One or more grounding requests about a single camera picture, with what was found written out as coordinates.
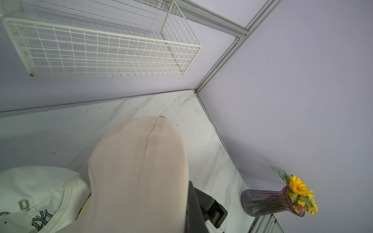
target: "glass vase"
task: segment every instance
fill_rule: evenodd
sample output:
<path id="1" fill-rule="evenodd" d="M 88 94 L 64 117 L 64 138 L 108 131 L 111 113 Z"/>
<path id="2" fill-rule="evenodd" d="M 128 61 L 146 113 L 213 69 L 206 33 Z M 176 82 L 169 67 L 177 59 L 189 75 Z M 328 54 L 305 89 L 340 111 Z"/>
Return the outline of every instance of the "glass vase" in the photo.
<path id="1" fill-rule="evenodd" d="M 247 189 L 241 194 L 241 204 L 244 211 L 253 217 L 290 211 L 303 217 L 304 210 L 295 211 L 287 192 L 287 186 L 281 191 L 266 191 Z"/>

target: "marble surface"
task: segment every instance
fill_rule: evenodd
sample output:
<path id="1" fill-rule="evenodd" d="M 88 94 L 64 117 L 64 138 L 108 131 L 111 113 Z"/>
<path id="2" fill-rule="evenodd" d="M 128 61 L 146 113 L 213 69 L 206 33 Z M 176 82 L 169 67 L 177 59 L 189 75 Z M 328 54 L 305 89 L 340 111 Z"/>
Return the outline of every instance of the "marble surface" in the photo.
<path id="1" fill-rule="evenodd" d="M 116 125 L 163 115 L 182 132 L 189 179 L 228 210 L 225 233 L 247 233 L 254 220 L 239 198 L 247 189 L 192 90 L 88 103 L 0 118 L 0 171 L 23 165 L 67 167 L 88 181 L 88 160 Z"/>

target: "small yellow flower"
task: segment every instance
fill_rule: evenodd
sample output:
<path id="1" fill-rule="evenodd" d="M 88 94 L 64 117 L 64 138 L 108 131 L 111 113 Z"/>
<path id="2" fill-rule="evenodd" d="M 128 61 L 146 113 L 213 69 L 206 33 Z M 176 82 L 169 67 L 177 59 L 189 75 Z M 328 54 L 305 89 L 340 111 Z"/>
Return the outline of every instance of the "small yellow flower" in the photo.
<path id="1" fill-rule="evenodd" d="M 309 191 L 307 190 L 307 185 L 303 184 L 301 179 L 297 179 L 297 176 L 290 176 L 290 183 L 289 183 L 291 190 L 299 195 L 308 196 Z"/>
<path id="2" fill-rule="evenodd" d="M 313 193 L 312 190 L 308 192 L 308 196 L 309 196 L 309 197 L 312 197 L 312 198 L 313 198 L 313 197 L 316 197 L 316 195 Z"/>
<path id="3" fill-rule="evenodd" d="M 316 212 L 318 212 L 319 209 L 317 208 L 317 205 L 316 205 L 316 203 L 315 203 L 315 199 L 313 199 L 314 196 L 316 196 L 316 195 L 314 195 L 313 192 L 312 192 L 312 190 L 311 190 L 311 191 L 310 191 L 310 195 L 309 195 L 308 198 L 310 199 L 310 202 L 311 202 L 311 204 L 313 205 L 314 210 L 315 210 Z"/>
<path id="4" fill-rule="evenodd" d="M 316 215 L 316 212 L 313 209 L 308 210 L 308 215 Z"/>
<path id="5" fill-rule="evenodd" d="M 299 198 L 298 205 L 303 206 L 303 208 L 305 208 L 305 209 L 307 208 L 307 205 L 302 198 Z"/>
<path id="6" fill-rule="evenodd" d="M 288 195 L 289 195 L 289 198 L 290 200 L 293 198 L 293 196 L 295 195 L 295 193 L 293 193 L 291 190 L 287 189 L 288 191 Z"/>

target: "wall-mounted wire rack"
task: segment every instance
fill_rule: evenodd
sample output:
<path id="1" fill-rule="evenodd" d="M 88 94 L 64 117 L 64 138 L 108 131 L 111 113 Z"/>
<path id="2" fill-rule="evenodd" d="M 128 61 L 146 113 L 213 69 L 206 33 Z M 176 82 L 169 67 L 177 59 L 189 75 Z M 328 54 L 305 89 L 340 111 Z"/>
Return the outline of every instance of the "wall-mounted wire rack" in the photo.
<path id="1" fill-rule="evenodd" d="M 3 0 L 32 76 L 184 74 L 201 44 L 174 0 Z"/>

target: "green leaf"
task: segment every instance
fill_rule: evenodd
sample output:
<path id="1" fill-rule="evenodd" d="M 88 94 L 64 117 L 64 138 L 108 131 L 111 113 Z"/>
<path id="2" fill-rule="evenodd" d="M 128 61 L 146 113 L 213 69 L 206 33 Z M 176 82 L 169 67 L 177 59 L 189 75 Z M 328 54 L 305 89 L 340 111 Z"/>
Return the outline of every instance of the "green leaf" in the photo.
<path id="1" fill-rule="evenodd" d="M 294 196 L 291 198 L 291 202 L 296 203 L 298 201 L 299 194 L 294 194 Z"/>
<path id="2" fill-rule="evenodd" d="M 310 207 L 310 206 L 311 206 L 310 200 L 309 200 L 307 197 L 305 197 L 305 196 L 302 196 L 302 198 L 303 198 L 305 204 L 306 204 L 308 207 Z"/>
<path id="3" fill-rule="evenodd" d="M 286 176 L 286 183 L 290 184 L 290 176 L 289 175 Z"/>
<path id="4" fill-rule="evenodd" d="M 271 168 L 274 172 L 276 172 L 277 175 L 278 175 L 279 177 L 281 177 L 281 179 L 282 179 L 283 181 L 285 181 L 285 183 L 288 184 L 288 182 L 287 182 L 287 178 L 286 178 L 286 177 L 288 177 L 288 175 L 286 174 L 286 172 L 285 172 L 284 170 L 282 170 L 282 169 L 279 168 L 279 167 L 273 166 L 273 165 L 269 165 L 269 168 Z"/>

